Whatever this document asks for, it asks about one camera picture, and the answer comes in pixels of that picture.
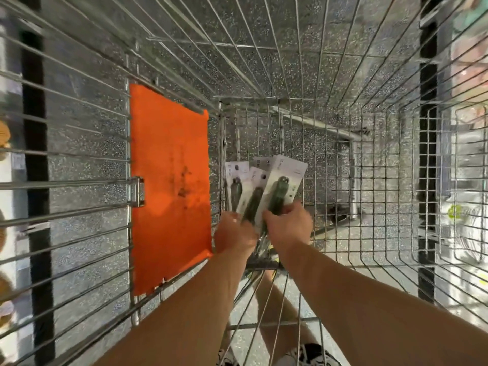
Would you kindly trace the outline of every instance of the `shopping cart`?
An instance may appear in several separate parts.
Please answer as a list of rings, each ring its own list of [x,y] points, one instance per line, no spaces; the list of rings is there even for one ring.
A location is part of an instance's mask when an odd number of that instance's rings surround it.
[[[131,296],[130,83],[208,110],[213,228],[226,160],[303,160],[318,249],[488,329],[485,0],[0,7],[6,362],[91,364],[204,264]],[[280,326],[306,322],[347,364],[279,263],[247,272],[266,268],[299,309]],[[244,279],[229,322],[242,365],[270,359],[254,295]]]

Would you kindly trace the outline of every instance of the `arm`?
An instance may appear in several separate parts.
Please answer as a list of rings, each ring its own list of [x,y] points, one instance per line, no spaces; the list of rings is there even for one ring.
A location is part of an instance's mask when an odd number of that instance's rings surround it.
[[[253,227],[224,213],[215,233],[217,253],[101,357],[96,366],[154,366],[217,361],[246,260],[256,244]]]
[[[488,334],[410,294],[357,273],[309,246],[300,203],[266,213],[272,244],[351,365],[459,365],[488,360]]]

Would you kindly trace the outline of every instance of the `person's left hand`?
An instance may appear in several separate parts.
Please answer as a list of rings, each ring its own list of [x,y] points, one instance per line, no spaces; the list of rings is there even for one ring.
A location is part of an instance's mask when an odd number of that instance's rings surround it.
[[[214,234],[215,249],[221,253],[227,249],[241,250],[247,256],[253,252],[258,234],[249,221],[242,221],[241,215],[223,212]]]

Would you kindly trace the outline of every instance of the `person's right arm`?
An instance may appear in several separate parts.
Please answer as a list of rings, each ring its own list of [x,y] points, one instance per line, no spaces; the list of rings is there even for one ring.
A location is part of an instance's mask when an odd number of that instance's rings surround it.
[[[357,273],[308,245],[312,218],[295,202],[263,217],[280,262],[352,366],[480,365],[488,333]]]

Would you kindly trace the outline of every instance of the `speckled floor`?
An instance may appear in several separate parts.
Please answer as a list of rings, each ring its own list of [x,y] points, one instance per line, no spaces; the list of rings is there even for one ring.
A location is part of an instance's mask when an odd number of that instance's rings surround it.
[[[180,74],[181,78],[202,92],[207,98],[213,100],[213,103],[216,103],[216,99],[213,98],[216,96],[251,98],[254,96],[255,93],[243,84],[226,64],[223,57],[216,52],[216,49],[208,41],[205,42],[205,36],[202,37],[201,34],[196,33],[188,24],[183,25],[185,30],[183,32],[171,18],[167,17],[161,5],[169,8],[169,3],[162,3],[162,0],[118,1],[121,5],[127,5],[133,17],[144,21],[147,30],[137,26],[134,20],[111,0],[83,0],[83,2],[100,4],[106,15],[117,26],[115,34],[128,45],[132,46],[133,40],[131,38],[136,36],[138,40],[149,46],[154,58],[161,63],[158,65],[161,71],[158,73],[154,68],[139,61],[137,69],[140,75],[151,80],[157,79],[159,85],[188,96],[174,82],[169,80],[167,74],[163,74],[165,67],[168,67]],[[359,267],[357,270],[364,274],[415,293],[414,284],[417,275],[414,269],[408,267],[394,268],[392,265],[411,264],[410,252],[416,248],[416,241],[413,237],[417,234],[418,221],[412,213],[416,212],[413,189],[417,182],[415,170],[418,157],[413,154],[417,151],[414,139],[418,136],[418,123],[414,116],[398,116],[396,114],[388,116],[367,114],[361,117],[357,115],[357,104],[349,110],[348,103],[360,91],[363,92],[360,95],[359,103],[364,102],[377,90],[379,90],[377,96],[383,97],[392,87],[401,83],[403,78],[408,77],[418,68],[418,64],[412,61],[395,72],[402,60],[413,54],[418,46],[417,24],[414,22],[404,34],[401,42],[393,49],[390,58],[373,76],[383,61],[382,56],[386,56],[389,50],[393,48],[396,37],[414,17],[420,0],[395,0],[388,17],[369,49],[369,57],[363,61],[361,55],[366,52],[391,0],[361,0],[349,39],[347,38],[348,30],[358,0],[329,0],[323,45],[326,54],[322,55],[321,76],[318,81],[316,74],[319,68],[325,0],[299,0],[301,60],[296,38],[294,0],[267,0],[273,21],[274,35],[269,27],[263,0],[239,0],[246,14],[249,28],[253,31],[254,42],[259,47],[263,64],[256,54],[253,40],[250,39],[237,4],[233,0],[211,0],[216,12],[226,25],[229,35],[223,30],[206,0],[184,1],[202,24],[208,37],[215,42],[220,42],[219,50],[228,56],[238,66],[238,69],[245,72],[247,76],[254,76],[251,80],[254,85],[259,86],[265,96],[297,98],[297,100],[291,100],[292,109],[296,113],[301,113],[303,110],[305,115],[313,116],[315,112],[317,121],[354,130],[366,127],[371,131],[371,141],[363,142],[360,145],[360,164],[362,166],[360,170],[362,178],[360,201],[361,208],[366,213],[363,224],[361,227],[351,229],[348,232],[348,234],[350,233],[349,236],[338,236],[337,240],[318,243],[318,245],[322,245],[327,254],[337,258],[341,263],[357,266]],[[170,2],[184,10],[179,0],[170,0]],[[150,13],[152,20],[136,3]],[[46,18],[56,22],[57,25],[64,26],[74,35],[87,41],[90,46],[100,49],[115,61],[124,64],[123,50],[117,43],[114,43],[113,37],[108,37],[107,33],[90,25],[85,18],[72,10],[69,11],[57,0],[43,0],[43,9]],[[176,18],[174,10],[170,11],[170,14]],[[168,41],[168,36],[164,31],[168,32],[174,40]],[[163,41],[163,44],[146,41],[145,38],[148,35],[161,37],[160,40]],[[243,56],[242,59],[236,53],[229,36],[241,46],[238,50]],[[195,45],[188,41],[189,37],[198,42],[197,46],[204,52],[205,56],[200,54]],[[280,55],[277,53],[274,37],[276,37]],[[188,55],[176,45],[176,42],[188,52]],[[110,112],[101,110],[59,95],[47,93],[47,115],[58,118],[64,123],[69,123],[71,126],[70,128],[49,126],[49,150],[107,158],[123,158],[125,156],[124,141],[112,135],[104,139],[100,132],[119,135],[125,133],[124,118],[113,113],[125,113],[126,110],[126,97],[120,92],[124,90],[124,74],[85,48],[69,42],[67,38],[47,38],[45,50],[61,61],[69,62],[78,69],[88,71],[93,76],[109,82],[116,88],[114,90],[100,85],[91,79],[63,68],[55,62],[46,60],[47,87],[111,110]],[[184,64],[179,63],[168,50]],[[131,69],[136,69],[135,64],[136,61],[132,59]],[[221,78],[219,71],[227,80]],[[381,84],[392,74],[393,77],[389,83],[380,90]],[[371,82],[368,87],[361,90],[369,79]],[[418,84],[418,80],[418,75],[414,75],[390,99],[399,98],[407,93],[410,88],[414,88]],[[413,90],[408,97],[414,98],[416,93],[417,90]],[[305,99],[303,106],[299,98]],[[314,110],[313,100],[315,98],[317,98],[317,104]],[[257,118],[255,115],[250,115],[246,121],[241,113],[237,117],[236,126],[234,126],[233,116],[229,118],[227,121],[228,159],[235,159],[237,156],[236,131],[240,134],[240,152],[243,159],[278,153],[278,123],[277,116],[268,118],[266,115],[260,115]],[[215,119],[211,119],[209,122],[209,152],[211,155],[211,199],[213,200],[217,199],[218,192],[216,187],[218,184],[217,133],[217,122]],[[309,164],[308,174],[299,195],[303,196],[305,203],[316,205],[316,221],[317,224],[320,224],[323,220],[322,215],[326,201],[347,201],[348,144],[338,142],[337,138],[322,131],[303,128],[300,123],[290,124],[286,121],[284,124],[284,143],[286,155],[303,159]],[[49,157],[49,174],[52,180],[124,178],[125,166],[125,163],[120,161]],[[56,212],[106,203],[124,203],[126,200],[125,192],[124,185],[57,188],[50,193],[50,208],[51,212]],[[52,244],[55,245],[77,237],[106,231],[123,226],[126,223],[125,209],[54,221],[51,224]],[[55,280],[55,304],[66,301],[82,290],[127,270],[129,265],[128,253],[127,251],[118,252],[126,246],[127,233],[126,231],[119,231],[54,250],[52,254],[54,273],[84,265],[116,252],[111,257],[100,259],[99,262],[87,265],[81,270]],[[386,268],[378,267],[379,264],[385,265]],[[360,268],[364,265],[376,265],[377,267]],[[278,284],[283,286],[283,278],[278,279]],[[129,296],[125,293],[127,289],[128,274],[124,273],[89,295],[82,296],[58,309],[55,312],[56,333],[59,335],[56,340],[57,353],[61,354],[66,351],[92,333],[98,326],[125,311],[129,306]],[[174,289],[169,289],[165,295],[169,295],[171,290]],[[117,295],[120,295],[117,300],[110,301]],[[288,285],[286,295],[292,303],[298,303],[298,290],[293,283]],[[105,301],[108,301],[106,307],[66,331]],[[158,302],[159,299],[151,302],[143,309],[142,315],[145,316],[149,313]],[[243,305],[246,302],[247,298],[245,297],[232,312],[230,319],[232,324],[240,317]],[[245,321],[255,322],[256,311],[256,304],[252,303],[244,317]],[[305,317],[313,316],[304,302],[302,303],[302,315]],[[310,326],[314,334],[320,338],[318,324],[315,323]],[[92,363],[129,329],[130,322],[125,322],[80,357],[77,363]],[[241,361],[243,361],[243,357],[249,348],[251,337],[252,330],[239,330],[236,335],[233,349]],[[324,338],[325,345],[330,352],[343,364],[347,364],[337,345],[326,331]],[[267,364],[268,357],[258,335],[253,343],[247,364]]]

